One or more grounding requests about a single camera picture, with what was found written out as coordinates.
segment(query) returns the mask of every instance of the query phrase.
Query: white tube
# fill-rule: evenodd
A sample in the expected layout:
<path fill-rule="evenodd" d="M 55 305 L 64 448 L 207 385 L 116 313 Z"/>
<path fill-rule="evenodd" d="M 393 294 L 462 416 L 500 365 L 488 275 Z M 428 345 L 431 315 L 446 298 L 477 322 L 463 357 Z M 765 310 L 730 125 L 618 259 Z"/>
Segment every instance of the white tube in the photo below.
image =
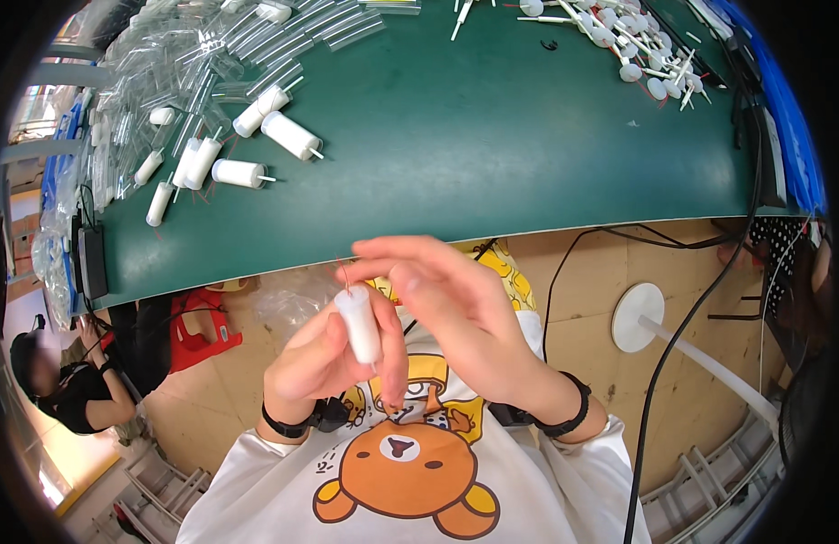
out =
<path fill-rule="evenodd" d="M 208 170 L 214 164 L 222 147 L 223 145 L 212 137 L 204 139 L 198 151 L 196 151 L 192 163 L 187 168 L 187 178 L 184 183 L 188 189 L 199 190 L 202 188 Z"/>
<path fill-rule="evenodd" d="M 175 120 L 175 111 L 171 108 L 156 108 L 150 113 L 152 125 L 171 125 Z"/>
<path fill-rule="evenodd" d="M 174 188 L 171 184 L 164 181 L 159 182 L 156 186 L 156 192 L 153 195 L 153 200 L 150 202 L 150 209 L 148 210 L 147 222 L 150 226 L 159 226 L 163 223 L 163 214 L 165 213 L 165 206 L 169 205 L 171 192 Z"/>
<path fill-rule="evenodd" d="M 335 295 L 335 306 L 347 326 L 349 347 L 360 364 L 374 364 L 380 358 L 380 332 L 370 308 L 368 291 L 353 287 Z"/>
<path fill-rule="evenodd" d="M 187 170 L 189 170 L 189 165 L 193 164 L 193 158 L 196 158 L 196 151 L 199 150 L 201 145 L 202 140 L 197 137 L 187 140 L 181 160 L 177 161 L 174 180 L 171 180 L 178 189 L 184 189 L 187 186 Z"/>
<path fill-rule="evenodd" d="M 258 189 L 265 182 L 265 165 L 248 163 L 243 160 L 218 158 L 210 168 L 210 177 L 218 183 L 228 183 Z"/>
<path fill-rule="evenodd" d="M 139 185 L 144 185 L 150 180 L 153 172 L 163 163 L 162 151 L 151 151 L 148 158 L 144 159 L 141 168 L 136 172 L 135 180 Z"/>
<path fill-rule="evenodd" d="M 259 128 L 266 115 L 280 110 L 289 102 L 289 93 L 284 92 L 277 85 L 273 85 L 261 93 L 259 98 L 247 106 L 247 109 L 232 121 L 232 128 L 241 137 L 253 136 L 253 132 Z"/>
<path fill-rule="evenodd" d="M 664 327 L 650 320 L 645 315 L 641 315 L 637 319 L 637 322 L 640 323 L 640 326 L 649 329 L 667 342 L 674 337 L 674 335 L 667 332 Z M 693 345 L 684 341 L 682 338 L 676 340 L 675 346 L 683 354 L 686 354 L 696 363 L 706 368 L 709 374 L 718 378 L 721 383 L 733 389 L 734 393 L 740 395 L 740 397 L 745 400 L 750 407 L 754 408 L 755 412 L 760 414 L 762 418 L 766 419 L 770 429 L 773 430 L 773 435 L 776 434 L 779 428 L 779 411 L 776 410 L 776 407 L 770 404 L 769 400 L 761 396 L 760 393 L 749 386 L 742 378 L 740 378 L 740 376 L 732 373 L 723 364 L 719 363 L 708 354 L 704 354 Z"/>
<path fill-rule="evenodd" d="M 272 112 L 262 121 L 262 134 L 268 136 L 286 151 L 301 160 L 314 157 L 323 147 L 323 141 L 281 112 Z"/>

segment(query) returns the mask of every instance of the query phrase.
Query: white round stand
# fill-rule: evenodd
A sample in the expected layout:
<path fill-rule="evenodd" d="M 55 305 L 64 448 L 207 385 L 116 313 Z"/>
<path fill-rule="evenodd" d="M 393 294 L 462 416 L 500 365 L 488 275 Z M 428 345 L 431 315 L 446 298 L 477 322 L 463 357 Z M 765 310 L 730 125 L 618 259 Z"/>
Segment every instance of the white round stand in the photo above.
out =
<path fill-rule="evenodd" d="M 643 349 L 656 336 L 669 342 L 674 335 L 661 323 L 664 321 L 664 294 L 661 289 L 650 283 L 637 284 L 622 296 L 616 311 L 612 314 L 612 341 L 623 352 L 632 354 Z M 733 389 L 764 418 L 778 441 L 779 411 L 760 393 L 749 386 L 740 376 L 727 369 L 723 364 L 698 350 L 682 338 L 675 346 L 690 359 L 703 366 L 710 374 L 726 386 Z"/>

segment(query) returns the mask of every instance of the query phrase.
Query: bear ear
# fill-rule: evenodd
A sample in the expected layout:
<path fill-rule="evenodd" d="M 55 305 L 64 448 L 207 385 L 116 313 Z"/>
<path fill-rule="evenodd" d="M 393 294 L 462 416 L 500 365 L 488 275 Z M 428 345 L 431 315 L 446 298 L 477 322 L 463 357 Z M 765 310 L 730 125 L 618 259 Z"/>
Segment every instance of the bear ear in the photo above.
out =
<path fill-rule="evenodd" d="M 341 491 L 338 479 L 322 484 L 313 497 L 313 513 L 323 523 L 338 523 L 356 511 L 356 503 Z"/>
<path fill-rule="evenodd" d="M 498 525 L 500 514 L 498 497 L 475 483 L 462 500 L 435 514 L 434 524 L 449 537 L 472 540 L 489 534 Z"/>

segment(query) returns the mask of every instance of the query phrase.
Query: bear face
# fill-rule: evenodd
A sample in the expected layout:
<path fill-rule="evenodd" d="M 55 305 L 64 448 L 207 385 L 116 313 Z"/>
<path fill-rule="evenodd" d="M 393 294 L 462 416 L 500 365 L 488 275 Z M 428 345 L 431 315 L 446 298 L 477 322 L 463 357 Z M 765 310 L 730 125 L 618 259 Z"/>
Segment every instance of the bear face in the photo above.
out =
<path fill-rule="evenodd" d="M 420 518 L 459 501 L 476 475 L 477 458 L 456 433 L 386 420 L 349 444 L 340 480 L 344 493 L 370 510 Z"/>

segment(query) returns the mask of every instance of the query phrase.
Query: black wrist strap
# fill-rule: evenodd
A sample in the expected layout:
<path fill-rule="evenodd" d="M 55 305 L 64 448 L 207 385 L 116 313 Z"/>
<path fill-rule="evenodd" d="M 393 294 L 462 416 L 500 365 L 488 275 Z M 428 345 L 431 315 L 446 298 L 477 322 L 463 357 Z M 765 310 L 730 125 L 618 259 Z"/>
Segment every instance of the black wrist strap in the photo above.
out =
<path fill-rule="evenodd" d="M 105 374 L 106 370 L 113 370 L 114 372 L 120 374 L 120 365 L 117 364 L 117 360 L 114 357 L 111 357 L 105 364 L 99 367 L 99 372 Z"/>
<path fill-rule="evenodd" d="M 557 425 L 545 425 L 544 423 L 538 421 L 537 418 L 533 418 L 535 427 L 543 431 L 543 433 L 550 438 L 557 438 L 562 434 L 567 434 L 573 429 L 579 427 L 583 420 L 586 419 L 586 415 L 588 414 L 588 396 L 592 394 L 591 387 L 579 381 L 576 376 L 570 373 L 566 373 L 563 370 L 559 372 L 567 376 L 574 383 L 574 385 L 577 386 L 577 389 L 579 390 L 581 404 L 579 405 L 579 412 L 577 412 L 576 417 L 568 421 L 565 421 L 564 423 L 559 423 Z"/>
<path fill-rule="evenodd" d="M 283 438 L 301 438 L 305 436 L 305 431 L 307 431 L 311 417 L 313 417 L 313 414 L 308 416 L 307 419 L 298 425 L 288 425 L 286 423 L 281 423 L 280 421 L 275 421 L 275 419 L 265 411 L 265 399 L 262 399 L 262 418 L 265 419 L 265 423 L 268 423 L 268 426 L 271 427 L 274 432 L 283 436 Z"/>

